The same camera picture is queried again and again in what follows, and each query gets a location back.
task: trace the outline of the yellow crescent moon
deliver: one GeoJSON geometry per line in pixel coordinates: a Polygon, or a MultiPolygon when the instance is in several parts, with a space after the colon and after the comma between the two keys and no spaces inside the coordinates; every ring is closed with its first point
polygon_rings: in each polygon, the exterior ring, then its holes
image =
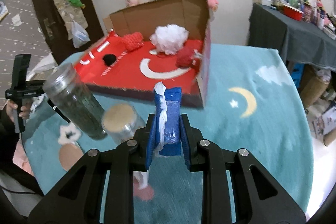
{"type": "Polygon", "coordinates": [[[243,95],[247,101],[247,109],[240,116],[241,118],[246,118],[255,112],[255,110],[257,109],[257,101],[255,100],[254,95],[250,91],[239,87],[230,88],[229,91],[237,92],[243,95]]]}

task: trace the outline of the red bowl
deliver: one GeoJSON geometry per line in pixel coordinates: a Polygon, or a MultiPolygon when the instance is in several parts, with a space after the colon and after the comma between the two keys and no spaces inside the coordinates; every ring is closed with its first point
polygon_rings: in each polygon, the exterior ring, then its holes
{"type": "Polygon", "coordinates": [[[298,20],[298,21],[301,21],[302,16],[303,16],[303,12],[301,12],[298,9],[295,9],[294,7],[288,6],[288,5],[283,6],[283,13],[286,16],[293,18],[295,20],[298,20]]]}

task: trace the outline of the black plush toy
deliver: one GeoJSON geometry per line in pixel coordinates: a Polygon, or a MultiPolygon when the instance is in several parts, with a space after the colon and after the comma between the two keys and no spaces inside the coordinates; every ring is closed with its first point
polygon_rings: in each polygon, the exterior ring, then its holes
{"type": "Polygon", "coordinates": [[[103,61],[107,67],[112,65],[117,60],[117,57],[114,54],[106,54],[103,57],[103,61]]]}

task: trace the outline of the white star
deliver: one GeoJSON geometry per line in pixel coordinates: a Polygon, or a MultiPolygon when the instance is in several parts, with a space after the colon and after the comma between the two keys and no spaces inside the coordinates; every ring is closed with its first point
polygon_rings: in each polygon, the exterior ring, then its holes
{"type": "Polygon", "coordinates": [[[232,99],[231,102],[230,102],[230,105],[231,105],[232,108],[236,108],[236,107],[238,107],[238,102],[235,101],[234,99],[232,99]]]}

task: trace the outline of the gray table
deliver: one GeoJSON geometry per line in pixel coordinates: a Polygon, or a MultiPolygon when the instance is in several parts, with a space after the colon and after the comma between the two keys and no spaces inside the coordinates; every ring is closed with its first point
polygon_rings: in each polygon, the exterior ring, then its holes
{"type": "Polygon", "coordinates": [[[312,23],[297,21],[253,4],[249,46],[274,48],[284,62],[311,64],[336,71],[336,41],[312,23]]]}

